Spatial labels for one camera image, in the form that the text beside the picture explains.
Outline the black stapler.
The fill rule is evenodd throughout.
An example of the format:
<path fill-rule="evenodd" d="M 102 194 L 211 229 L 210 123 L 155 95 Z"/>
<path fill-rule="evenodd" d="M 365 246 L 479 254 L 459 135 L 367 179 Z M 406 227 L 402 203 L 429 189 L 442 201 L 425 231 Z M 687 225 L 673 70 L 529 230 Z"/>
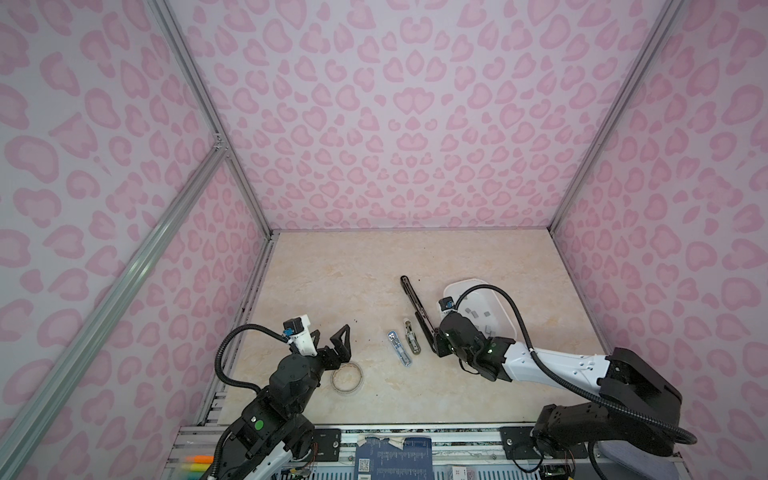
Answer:
<path fill-rule="evenodd" d="M 423 306 L 421 300 L 419 299 L 407 275 L 402 275 L 400 277 L 400 285 L 415 310 L 415 316 L 416 316 L 417 322 L 422 330 L 422 333 L 425 336 L 425 339 L 427 340 L 427 343 L 430 346 L 430 349 L 432 350 L 433 353 L 438 355 L 440 353 L 440 350 L 438 348 L 435 328 L 433 327 L 427 315 L 427 311 Z"/>

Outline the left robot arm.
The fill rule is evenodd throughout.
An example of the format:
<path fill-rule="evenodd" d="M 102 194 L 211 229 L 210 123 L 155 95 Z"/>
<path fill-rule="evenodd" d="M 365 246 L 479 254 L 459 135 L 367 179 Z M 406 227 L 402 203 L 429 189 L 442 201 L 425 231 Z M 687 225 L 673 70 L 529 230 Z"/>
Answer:
<path fill-rule="evenodd" d="M 266 386 L 237 380 L 224 372 L 222 361 L 230 343 L 240 334 L 256 331 L 288 346 Z M 291 462 L 304 469 L 317 460 L 315 425 L 303 412 L 325 372 L 351 361 L 350 326 L 344 325 L 331 344 L 318 346 L 320 332 L 310 331 L 306 318 L 283 324 L 281 333 L 258 324 L 234 328 L 223 339 L 214 358 L 214 373 L 224 385 L 250 390 L 255 398 L 221 434 L 204 479 L 271 479 Z"/>

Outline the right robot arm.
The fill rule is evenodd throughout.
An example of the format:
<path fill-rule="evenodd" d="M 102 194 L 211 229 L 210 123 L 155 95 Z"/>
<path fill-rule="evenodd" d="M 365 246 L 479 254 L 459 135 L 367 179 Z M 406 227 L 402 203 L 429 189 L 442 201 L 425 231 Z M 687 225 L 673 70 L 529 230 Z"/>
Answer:
<path fill-rule="evenodd" d="M 485 293 L 505 300 L 501 311 L 513 313 L 519 338 L 491 336 L 480 327 L 481 316 L 468 303 Z M 537 348 L 515 301 L 490 284 L 472 285 L 458 297 L 445 295 L 438 305 L 437 342 L 465 371 L 491 382 L 559 387 L 583 398 L 577 405 L 542 408 L 531 432 L 538 449 L 625 441 L 670 457 L 676 446 L 697 443 L 679 424 L 681 393 L 634 351 L 616 347 L 608 355 L 577 355 Z"/>

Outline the blue mini stapler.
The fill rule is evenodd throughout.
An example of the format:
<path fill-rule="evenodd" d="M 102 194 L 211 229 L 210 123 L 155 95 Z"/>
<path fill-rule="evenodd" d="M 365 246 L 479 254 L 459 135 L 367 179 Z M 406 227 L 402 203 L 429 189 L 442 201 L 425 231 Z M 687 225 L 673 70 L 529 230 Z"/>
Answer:
<path fill-rule="evenodd" d="M 402 363 L 403 366 L 409 367 L 412 365 L 412 359 L 403 347 L 401 340 L 397 334 L 396 331 L 391 330 L 387 333 L 387 338 L 392 345 L 396 355 L 398 356 L 398 359 Z"/>

